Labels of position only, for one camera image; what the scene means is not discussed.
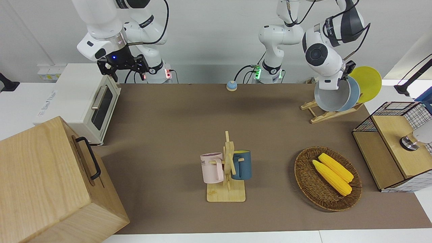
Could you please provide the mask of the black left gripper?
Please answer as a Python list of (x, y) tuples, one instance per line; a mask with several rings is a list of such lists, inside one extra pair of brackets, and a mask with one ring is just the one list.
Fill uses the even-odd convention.
[(353, 60), (349, 60), (345, 62), (344, 65), (341, 80), (347, 80), (348, 75), (355, 69), (356, 63)]

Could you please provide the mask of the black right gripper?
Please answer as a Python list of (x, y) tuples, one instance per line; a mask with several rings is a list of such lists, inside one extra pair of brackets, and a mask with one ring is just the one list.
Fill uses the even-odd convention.
[(97, 60), (97, 66), (102, 75), (108, 75), (116, 83), (118, 82), (117, 70), (135, 70), (139, 74), (149, 71), (149, 65), (143, 54), (133, 57), (129, 46), (125, 46), (118, 51), (113, 51), (105, 56), (106, 59)]

